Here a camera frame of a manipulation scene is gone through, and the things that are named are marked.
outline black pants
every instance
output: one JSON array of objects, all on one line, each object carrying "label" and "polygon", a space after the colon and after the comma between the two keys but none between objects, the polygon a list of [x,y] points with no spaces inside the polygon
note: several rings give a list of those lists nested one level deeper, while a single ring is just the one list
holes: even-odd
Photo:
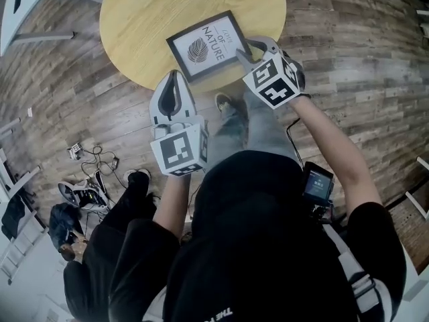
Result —
[{"label": "black pants", "polygon": [[128,183],[121,199],[101,222],[122,233],[127,233],[128,224],[134,219],[153,219],[156,211],[153,195],[146,196],[149,177],[135,172],[128,177]]}]

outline wooden floor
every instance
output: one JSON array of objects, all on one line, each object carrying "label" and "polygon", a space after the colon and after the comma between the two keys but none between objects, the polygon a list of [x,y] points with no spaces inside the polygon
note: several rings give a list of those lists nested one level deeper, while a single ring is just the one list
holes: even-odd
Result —
[{"label": "wooden floor", "polygon": [[[423,8],[418,0],[288,0],[280,39],[303,64],[307,93],[362,149],[386,203],[425,175],[416,157],[429,160],[429,45],[416,8]],[[149,146],[152,92],[127,80],[109,61],[100,41],[99,12],[90,1],[43,0],[21,31],[73,30],[75,39],[12,46],[0,58],[1,123],[22,118],[1,146],[16,173],[42,167],[31,190],[45,221],[52,205],[61,202],[57,182],[85,177],[66,152],[77,141],[87,150],[100,144],[115,152],[120,178],[127,169],[146,167],[159,191],[165,183]],[[219,126],[212,97],[195,96],[210,132]],[[285,128],[296,118],[287,108],[277,113]],[[304,159],[326,166],[303,125],[295,126],[292,136]],[[194,175],[192,192],[201,179],[202,174]],[[106,182],[116,201],[123,187],[114,176]],[[340,211],[339,184],[334,200]],[[422,228],[429,230],[427,224]],[[418,242],[410,247],[416,259],[429,255]]]}]

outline black t-shirt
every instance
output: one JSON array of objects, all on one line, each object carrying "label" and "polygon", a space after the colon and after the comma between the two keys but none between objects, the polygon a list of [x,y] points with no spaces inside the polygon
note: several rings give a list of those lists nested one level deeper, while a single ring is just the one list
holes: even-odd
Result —
[{"label": "black t-shirt", "polygon": [[[301,168],[283,156],[245,151],[226,159],[204,178],[193,239],[174,261],[177,241],[169,231],[150,221],[136,225],[150,234],[151,252],[137,265],[120,259],[111,291],[113,320],[141,321],[170,268],[167,322],[356,321],[355,298],[338,250],[308,218],[301,180]],[[127,236],[128,242],[131,249],[137,238]],[[347,242],[362,267],[387,285],[398,306],[406,265],[389,213],[375,203],[356,208]],[[168,248],[172,253],[163,253],[166,261],[152,256]],[[136,280],[136,268],[150,268],[152,283],[146,286],[141,274]],[[156,289],[154,280],[160,282]],[[127,287],[127,311],[116,298],[117,286]],[[138,313],[133,305],[139,306]]]},{"label": "black t-shirt", "polygon": [[125,235],[100,224],[95,227],[82,264],[64,269],[66,301],[79,322],[109,322],[109,290]]}]

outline yellow tabletop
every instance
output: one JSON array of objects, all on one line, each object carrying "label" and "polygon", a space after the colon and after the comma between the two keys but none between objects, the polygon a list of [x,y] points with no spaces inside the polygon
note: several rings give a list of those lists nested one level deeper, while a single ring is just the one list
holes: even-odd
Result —
[{"label": "yellow tabletop", "polygon": [[[278,40],[286,20],[286,0],[103,0],[100,33],[113,64],[126,77],[155,89],[180,69],[167,39],[216,14],[231,10],[245,37]],[[193,93],[219,89],[245,75],[239,62],[190,84]]]}]

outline person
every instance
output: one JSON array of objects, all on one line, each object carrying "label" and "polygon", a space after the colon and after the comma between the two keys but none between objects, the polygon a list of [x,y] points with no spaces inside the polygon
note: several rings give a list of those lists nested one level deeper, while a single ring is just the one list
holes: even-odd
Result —
[{"label": "person", "polygon": [[79,322],[109,322],[109,289],[127,229],[136,219],[151,220],[156,210],[156,197],[147,195],[150,178],[147,170],[125,173],[128,187],[94,228],[82,263],[64,269],[66,302]]},{"label": "person", "polygon": [[[216,102],[223,123],[210,139],[193,238],[179,248],[190,175],[170,176],[153,221],[128,231],[112,279],[111,321],[141,321],[165,286],[159,321],[358,321],[339,251],[307,214],[302,167],[273,111],[245,93],[245,150],[246,126],[235,102],[224,94]],[[364,157],[308,97],[288,104],[340,181],[348,246],[385,283],[394,316],[404,291],[404,252]]]},{"label": "person", "polygon": [[72,244],[86,242],[79,222],[79,210],[68,203],[57,204],[52,207],[49,218],[49,235],[54,247],[67,261],[76,257]]}]

